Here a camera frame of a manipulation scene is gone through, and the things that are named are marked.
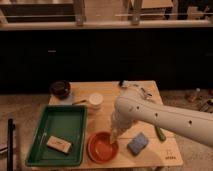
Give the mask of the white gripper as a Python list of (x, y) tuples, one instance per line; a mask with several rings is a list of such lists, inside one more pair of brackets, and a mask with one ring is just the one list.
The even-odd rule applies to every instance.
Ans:
[(114, 111), (111, 115), (110, 143), (115, 143), (118, 137), (130, 129), (132, 125), (133, 120), (130, 117), (122, 115), (118, 111)]

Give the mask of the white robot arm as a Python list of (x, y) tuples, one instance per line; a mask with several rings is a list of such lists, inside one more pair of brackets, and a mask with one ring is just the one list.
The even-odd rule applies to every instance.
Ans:
[(213, 114), (153, 103), (129, 88), (114, 101), (111, 137), (114, 142), (135, 120), (143, 121), (213, 148)]

